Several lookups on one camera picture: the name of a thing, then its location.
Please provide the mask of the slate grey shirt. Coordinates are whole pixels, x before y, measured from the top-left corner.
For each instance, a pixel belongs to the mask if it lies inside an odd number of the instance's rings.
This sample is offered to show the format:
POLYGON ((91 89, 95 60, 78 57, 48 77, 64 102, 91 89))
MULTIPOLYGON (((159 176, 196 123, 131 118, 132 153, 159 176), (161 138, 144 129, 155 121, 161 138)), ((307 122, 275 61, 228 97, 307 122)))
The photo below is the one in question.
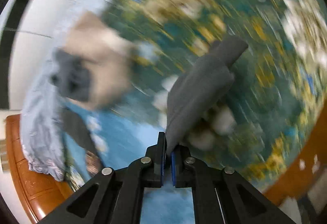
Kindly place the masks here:
POLYGON ((89 100, 91 74, 83 67, 79 56, 71 55, 63 49, 55 53, 57 70, 51 75, 51 83, 57 87, 61 96, 72 100, 87 102, 89 100))

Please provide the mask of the blue floral bed blanket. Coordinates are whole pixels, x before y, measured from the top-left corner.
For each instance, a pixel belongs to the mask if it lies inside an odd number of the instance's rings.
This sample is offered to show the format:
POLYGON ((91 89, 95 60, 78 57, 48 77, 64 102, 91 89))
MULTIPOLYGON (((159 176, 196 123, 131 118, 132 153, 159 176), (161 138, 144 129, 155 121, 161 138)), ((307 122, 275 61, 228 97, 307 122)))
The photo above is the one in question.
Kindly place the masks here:
POLYGON ((288 223, 253 186, 280 174, 326 100, 324 0, 114 0, 64 50, 117 151, 78 187, 80 223, 288 223))

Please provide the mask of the light blue floral duvet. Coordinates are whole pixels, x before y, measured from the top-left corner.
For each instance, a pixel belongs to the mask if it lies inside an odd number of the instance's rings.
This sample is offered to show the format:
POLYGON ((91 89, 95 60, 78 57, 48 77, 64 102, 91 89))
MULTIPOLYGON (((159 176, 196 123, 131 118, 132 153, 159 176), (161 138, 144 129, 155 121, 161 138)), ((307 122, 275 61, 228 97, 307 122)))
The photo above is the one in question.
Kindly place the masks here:
MULTIPOLYGON (((93 12, 108 26, 103 12, 112 1, 74 0, 55 26, 49 54, 26 94, 20 119, 22 150, 28 167, 33 172, 49 174, 57 181, 63 181, 65 178, 66 157, 63 135, 66 132, 62 127, 61 111, 64 108, 73 111, 73 107, 78 105, 70 102, 70 98, 61 96, 57 87, 51 83, 50 77, 58 68, 55 53, 58 49, 63 49, 70 28, 85 12, 93 12)), ((122 33, 119 35, 128 40, 122 33)), ((128 41, 134 44, 130 55, 131 82, 138 70, 136 62, 138 50, 134 40, 128 41)), ((85 161, 90 176, 94 176, 103 169, 103 162, 86 150, 85 161)))

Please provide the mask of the white wardrobe with black stripe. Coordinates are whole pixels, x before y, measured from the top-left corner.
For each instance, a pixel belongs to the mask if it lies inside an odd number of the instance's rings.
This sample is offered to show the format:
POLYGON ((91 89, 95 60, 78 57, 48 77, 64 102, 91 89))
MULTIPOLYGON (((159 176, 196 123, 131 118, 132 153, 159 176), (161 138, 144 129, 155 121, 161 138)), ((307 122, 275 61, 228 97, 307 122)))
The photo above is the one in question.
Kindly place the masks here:
POLYGON ((1 110, 19 111, 72 0, 8 0, 1 12, 1 110))

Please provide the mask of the beige fleece garment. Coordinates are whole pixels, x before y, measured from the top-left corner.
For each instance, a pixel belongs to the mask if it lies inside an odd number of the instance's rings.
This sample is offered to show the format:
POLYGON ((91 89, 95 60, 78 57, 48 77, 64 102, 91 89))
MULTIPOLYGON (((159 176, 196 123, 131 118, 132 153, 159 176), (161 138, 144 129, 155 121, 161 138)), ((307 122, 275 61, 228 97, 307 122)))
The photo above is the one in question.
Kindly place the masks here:
POLYGON ((87 110, 101 109, 118 101, 130 90, 131 52, 134 44, 109 28, 93 12, 85 12, 70 28, 63 50, 82 60, 89 70, 87 101, 70 102, 87 110))

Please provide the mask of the wooden bed frame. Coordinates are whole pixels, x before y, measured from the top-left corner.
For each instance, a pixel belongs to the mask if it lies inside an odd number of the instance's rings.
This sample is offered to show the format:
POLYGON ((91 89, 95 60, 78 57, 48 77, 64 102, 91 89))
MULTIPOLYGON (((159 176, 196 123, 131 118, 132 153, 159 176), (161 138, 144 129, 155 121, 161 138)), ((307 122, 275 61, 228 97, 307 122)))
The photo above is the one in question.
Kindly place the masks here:
POLYGON ((20 143, 19 123, 20 115, 5 118, 9 169, 25 213, 31 223, 38 223, 70 197, 73 190, 65 181, 58 182, 51 175, 28 169, 28 162, 20 143))

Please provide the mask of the dark grey sweatpants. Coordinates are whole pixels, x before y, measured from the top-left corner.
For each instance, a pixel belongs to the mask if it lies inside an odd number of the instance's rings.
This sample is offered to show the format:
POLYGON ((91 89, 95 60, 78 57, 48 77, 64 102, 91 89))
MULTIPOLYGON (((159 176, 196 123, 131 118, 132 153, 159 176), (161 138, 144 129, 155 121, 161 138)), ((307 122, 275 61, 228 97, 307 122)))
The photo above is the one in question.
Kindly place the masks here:
POLYGON ((214 41, 209 52, 179 76, 167 97, 166 153, 170 155, 203 113, 223 97, 234 83, 231 66, 248 44, 235 35, 214 41))

